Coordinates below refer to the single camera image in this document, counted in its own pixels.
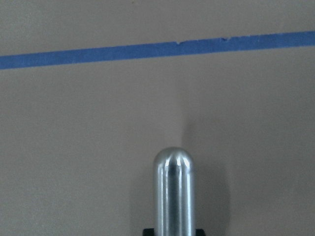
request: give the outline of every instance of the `gray floor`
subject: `gray floor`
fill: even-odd
[[[314,30],[314,1],[1,1],[0,55]],[[315,47],[0,71],[0,235],[140,236],[181,146],[208,236],[315,232]]]

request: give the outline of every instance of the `silver metal cylinder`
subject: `silver metal cylinder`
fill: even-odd
[[[154,161],[155,236],[195,236],[194,166],[179,147],[162,150]]]

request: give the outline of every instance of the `blue line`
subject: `blue line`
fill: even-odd
[[[305,46],[315,46],[315,31],[1,56],[0,69]]]

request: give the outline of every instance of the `blue painter's tape strip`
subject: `blue painter's tape strip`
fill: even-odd
[[[315,46],[315,31],[1,56],[0,69],[305,46]]]

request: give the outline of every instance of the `black base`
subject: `black base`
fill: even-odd
[[[142,236],[154,236],[154,229],[144,229],[142,232]],[[196,236],[206,236],[204,230],[197,229]]]

